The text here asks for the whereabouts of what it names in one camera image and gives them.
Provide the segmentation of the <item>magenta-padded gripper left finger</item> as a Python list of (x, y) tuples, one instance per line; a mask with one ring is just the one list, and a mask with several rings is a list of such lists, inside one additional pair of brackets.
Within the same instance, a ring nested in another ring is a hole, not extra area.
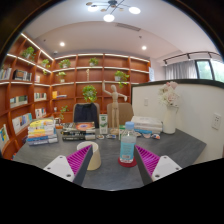
[(93, 146), (88, 145), (69, 156), (59, 155), (44, 170), (81, 186), (92, 155)]

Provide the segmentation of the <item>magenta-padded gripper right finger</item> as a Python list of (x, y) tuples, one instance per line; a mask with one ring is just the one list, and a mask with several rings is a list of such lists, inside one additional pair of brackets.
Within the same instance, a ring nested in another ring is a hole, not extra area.
[(181, 170), (181, 167), (167, 155), (158, 156), (138, 145), (134, 149), (134, 158), (144, 185)]

